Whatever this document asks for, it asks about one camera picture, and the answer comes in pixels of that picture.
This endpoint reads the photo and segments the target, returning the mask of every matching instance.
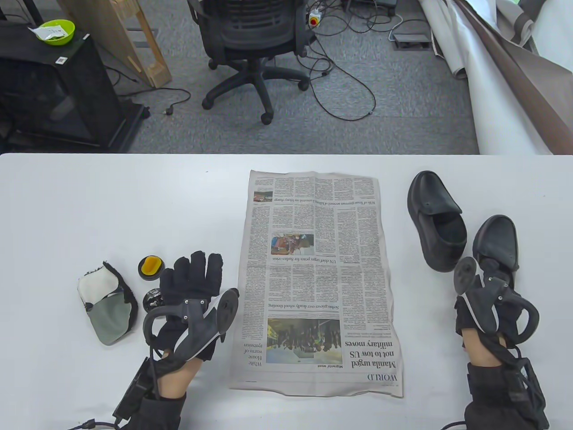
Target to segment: green bowl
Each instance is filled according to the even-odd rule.
[[[42,40],[40,38],[38,39],[52,46],[62,46],[73,39],[73,34],[76,31],[76,25],[72,21],[69,21],[67,19],[53,19],[52,21],[44,22],[40,27],[55,27],[56,25],[61,25],[68,35],[66,37],[60,37],[58,39],[50,39],[50,40]]]

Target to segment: newspaper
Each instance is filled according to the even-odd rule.
[[[402,397],[373,178],[252,171],[231,388]]]

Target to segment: gray carpet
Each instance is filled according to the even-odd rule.
[[[0,0],[0,5],[7,11],[14,1]],[[53,0],[37,0],[37,4],[45,18],[59,16]],[[136,101],[151,107],[152,115],[142,124],[131,152],[478,153],[467,82],[454,79],[445,62],[432,51],[396,51],[386,33],[346,30],[321,37],[329,56],[371,88],[376,110],[361,121],[344,122],[326,114],[310,89],[301,92],[296,83],[270,81],[274,119],[264,126],[260,122],[264,110],[251,85],[221,96],[210,111],[202,109],[201,100],[207,91],[234,72],[227,67],[216,71],[207,67],[209,59],[185,0],[140,0],[140,4],[151,26],[159,29],[158,43],[173,75],[169,86],[188,89],[191,99],[176,105],[173,116],[165,116],[161,112],[185,97],[184,93],[158,91],[137,96]],[[364,6],[358,12],[367,15],[373,9]],[[405,19],[423,18],[418,0],[400,0],[398,13]],[[351,25],[366,30],[361,19],[353,18]],[[325,19],[318,31],[330,34],[344,26],[338,19]],[[397,32],[418,30],[427,32],[427,25],[409,22]],[[106,64],[128,72],[108,53],[102,52],[102,57]],[[300,68],[293,54],[277,57],[277,65]],[[314,83],[318,98],[336,115],[355,118],[372,107],[368,92],[340,71]],[[125,93],[144,87],[122,79],[116,88],[118,93]]]

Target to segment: plug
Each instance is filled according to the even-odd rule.
[[[92,418],[91,420],[88,420],[85,423],[83,423],[80,428],[85,430],[96,428],[96,420]]]

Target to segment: wooden board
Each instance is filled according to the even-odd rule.
[[[137,0],[57,0],[76,27],[91,34],[101,46],[133,70],[148,85],[159,88],[171,73]],[[124,21],[135,16],[147,38],[155,62],[142,64]]]

